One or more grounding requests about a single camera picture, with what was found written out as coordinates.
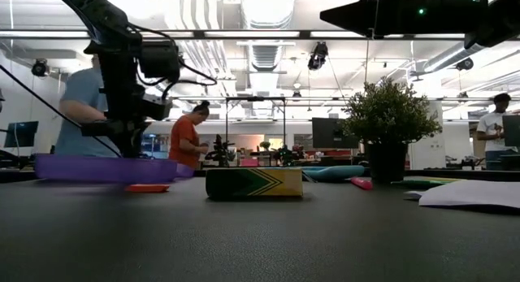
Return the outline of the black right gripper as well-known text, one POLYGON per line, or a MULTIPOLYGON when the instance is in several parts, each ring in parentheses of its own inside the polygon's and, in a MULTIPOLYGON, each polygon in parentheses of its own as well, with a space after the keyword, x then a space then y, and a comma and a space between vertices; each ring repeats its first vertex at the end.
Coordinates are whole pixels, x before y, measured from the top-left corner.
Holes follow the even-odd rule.
POLYGON ((319 18, 361 36, 468 33, 488 12, 488 0, 358 0, 319 18))

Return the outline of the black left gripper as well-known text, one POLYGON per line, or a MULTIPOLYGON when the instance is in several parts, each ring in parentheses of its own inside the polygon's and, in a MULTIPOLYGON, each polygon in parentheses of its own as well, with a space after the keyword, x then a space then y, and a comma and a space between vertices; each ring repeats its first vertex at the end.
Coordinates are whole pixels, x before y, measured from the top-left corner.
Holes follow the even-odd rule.
POLYGON ((107 136, 119 149, 123 158, 138 158, 141 153, 141 134, 151 116, 150 98, 137 83, 134 75, 117 70, 102 72, 103 93, 106 97, 106 119, 82 124, 84 136, 107 136))

